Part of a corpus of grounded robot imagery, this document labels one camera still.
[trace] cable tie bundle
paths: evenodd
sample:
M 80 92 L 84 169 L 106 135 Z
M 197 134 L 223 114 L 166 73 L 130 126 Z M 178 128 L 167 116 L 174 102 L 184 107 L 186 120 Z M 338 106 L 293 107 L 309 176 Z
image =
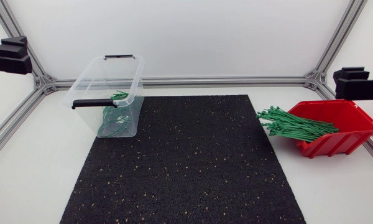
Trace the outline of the cable tie bundle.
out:
M 128 93 L 123 91 L 117 91 L 111 96 L 112 100 L 123 100 L 128 97 Z M 114 137 L 127 128 L 127 122 L 131 119 L 129 116 L 125 116 L 124 107 L 114 108 L 112 106 L 106 106 L 103 110 L 104 121 L 98 129 L 98 133 L 101 137 L 110 138 Z
M 339 131 L 333 123 L 301 118 L 274 106 L 271 106 L 269 110 L 258 112 L 257 118 L 272 121 L 271 123 L 261 124 L 270 130 L 269 136 L 279 135 L 313 142 L 325 134 Z

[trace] speckled rubber mat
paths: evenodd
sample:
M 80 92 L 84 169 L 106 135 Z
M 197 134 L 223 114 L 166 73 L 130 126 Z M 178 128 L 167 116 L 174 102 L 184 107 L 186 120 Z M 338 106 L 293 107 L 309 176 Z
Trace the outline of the speckled rubber mat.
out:
M 305 223 L 249 97 L 146 97 L 96 138 L 61 223 Z

